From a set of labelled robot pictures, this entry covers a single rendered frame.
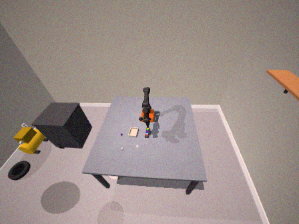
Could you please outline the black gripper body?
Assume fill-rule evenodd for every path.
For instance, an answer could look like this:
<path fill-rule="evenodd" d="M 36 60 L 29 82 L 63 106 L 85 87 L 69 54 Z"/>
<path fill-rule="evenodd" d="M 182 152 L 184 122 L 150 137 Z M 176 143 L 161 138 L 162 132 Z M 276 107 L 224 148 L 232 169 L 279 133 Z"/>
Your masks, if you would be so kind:
<path fill-rule="evenodd" d="M 143 116 L 144 116 L 143 122 L 151 120 L 151 118 L 149 117 L 149 113 L 143 114 Z"/>

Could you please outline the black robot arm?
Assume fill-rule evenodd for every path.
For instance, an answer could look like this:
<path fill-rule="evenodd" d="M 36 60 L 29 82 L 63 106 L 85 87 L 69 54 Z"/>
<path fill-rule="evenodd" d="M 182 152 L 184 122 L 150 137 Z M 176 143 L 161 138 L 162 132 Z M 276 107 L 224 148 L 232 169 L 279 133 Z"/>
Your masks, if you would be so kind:
<path fill-rule="evenodd" d="M 143 100 L 143 103 L 142 103 L 142 108 L 143 108 L 142 112 L 143 112 L 143 114 L 146 114 L 146 113 L 150 113 L 150 110 L 152 109 L 150 104 L 149 104 L 150 88 L 149 87 L 144 87 L 143 92 L 144 92 L 144 100 Z M 144 116 L 139 117 L 140 121 L 142 121 L 143 119 L 144 119 Z"/>

